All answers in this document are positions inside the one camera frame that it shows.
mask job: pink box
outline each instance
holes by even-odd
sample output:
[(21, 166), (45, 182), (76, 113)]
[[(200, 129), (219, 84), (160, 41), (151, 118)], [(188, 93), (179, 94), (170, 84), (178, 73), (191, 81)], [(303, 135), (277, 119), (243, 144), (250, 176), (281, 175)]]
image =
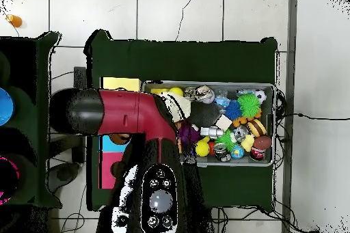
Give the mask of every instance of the pink box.
[(111, 166), (122, 157), (122, 152), (102, 152), (102, 189), (113, 189), (116, 179), (111, 174)]

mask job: gray plastic bin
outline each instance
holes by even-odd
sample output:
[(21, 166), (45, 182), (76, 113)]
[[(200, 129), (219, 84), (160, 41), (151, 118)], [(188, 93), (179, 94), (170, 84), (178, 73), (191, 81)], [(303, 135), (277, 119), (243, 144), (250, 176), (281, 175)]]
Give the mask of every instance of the gray plastic bin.
[(216, 166), (246, 166), (246, 167), (267, 167), (275, 161), (275, 106), (276, 106), (276, 89), (275, 86), (269, 83), (224, 83), (224, 82), (197, 82), (197, 81), (162, 81), (160, 83), (152, 83), (152, 81), (145, 81), (142, 84), (142, 92), (150, 92), (152, 88), (172, 88), (180, 87), (185, 89), (189, 86), (207, 85), (211, 89), (225, 88), (228, 91), (229, 99), (237, 99), (236, 91), (242, 89), (257, 89), (264, 90), (267, 99), (261, 105), (261, 123), (267, 129), (267, 135), (272, 138), (272, 146), (266, 150), (265, 158), (256, 162), (252, 160), (248, 153), (242, 159), (231, 159), (230, 162), (218, 161), (215, 156), (198, 156), (197, 164), (199, 167), (206, 167), (208, 165)]

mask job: blue ball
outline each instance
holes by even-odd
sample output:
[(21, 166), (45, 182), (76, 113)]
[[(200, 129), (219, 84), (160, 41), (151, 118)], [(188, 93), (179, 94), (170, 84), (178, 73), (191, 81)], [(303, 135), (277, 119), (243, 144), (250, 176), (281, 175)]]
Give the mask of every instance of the blue ball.
[(10, 120), (14, 112), (14, 102), (11, 96), (0, 88), (0, 126), (3, 126)]
[(231, 157), (233, 159), (240, 159), (244, 156), (244, 149), (242, 148), (241, 145), (234, 145), (234, 148), (231, 152)]
[(236, 120), (242, 116), (241, 105), (237, 100), (231, 100), (228, 107), (226, 107), (225, 116), (230, 120)]

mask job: green spiky ball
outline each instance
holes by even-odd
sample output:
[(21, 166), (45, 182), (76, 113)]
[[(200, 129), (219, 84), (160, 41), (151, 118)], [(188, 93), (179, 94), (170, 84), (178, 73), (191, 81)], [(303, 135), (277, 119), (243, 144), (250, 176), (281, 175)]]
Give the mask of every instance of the green spiky ball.
[(237, 100), (243, 117), (252, 118), (259, 112), (260, 103), (255, 94), (242, 94)]
[(234, 143), (231, 141), (230, 129), (226, 130), (226, 132), (215, 140), (215, 143), (224, 143), (229, 152), (233, 151)]

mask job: green mat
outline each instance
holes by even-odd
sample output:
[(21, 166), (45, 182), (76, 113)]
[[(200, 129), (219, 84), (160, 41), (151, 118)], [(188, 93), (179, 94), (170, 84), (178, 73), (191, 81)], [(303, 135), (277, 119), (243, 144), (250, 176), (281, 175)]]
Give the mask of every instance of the green mat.
[[(153, 42), (112, 40), (107, 31), (96, 30), (86, 42), (88, 86), (100, 87), (101, 77), (168, 81), (275, 83), (277, 42)], [(98, 138), (90, 140), (87, 155), (88, 207), (107, 204), (110, 190), (98, 188)], [(270, 167), (199, 168), (207, 206), (260, 205), (271, 212)]]

